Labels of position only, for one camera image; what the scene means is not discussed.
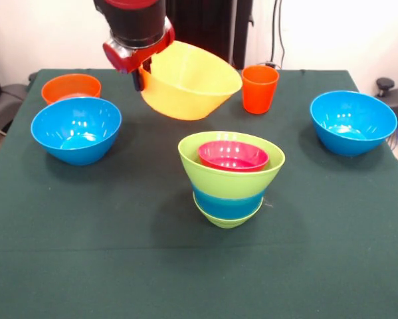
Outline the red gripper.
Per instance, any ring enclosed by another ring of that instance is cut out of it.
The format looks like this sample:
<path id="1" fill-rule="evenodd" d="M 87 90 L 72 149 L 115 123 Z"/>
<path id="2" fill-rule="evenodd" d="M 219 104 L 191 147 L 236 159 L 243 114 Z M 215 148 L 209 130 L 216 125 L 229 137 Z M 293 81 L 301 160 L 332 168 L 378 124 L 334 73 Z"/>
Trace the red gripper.
<path id="1" fill-rule="evenodd" d="M 143 69 L 151 72 L 151 57 L 165 50 L 174 40 L 173 25 L 169 18 L 165 17 L 163 36 L 155 43 L 145 47 L 129 47 L 111 33 L 110 38 L 103 44 L 103 49 L 116 70 L 126 74 L 132 73 L 135 90 L 142 92 L 145 87 Z"/>

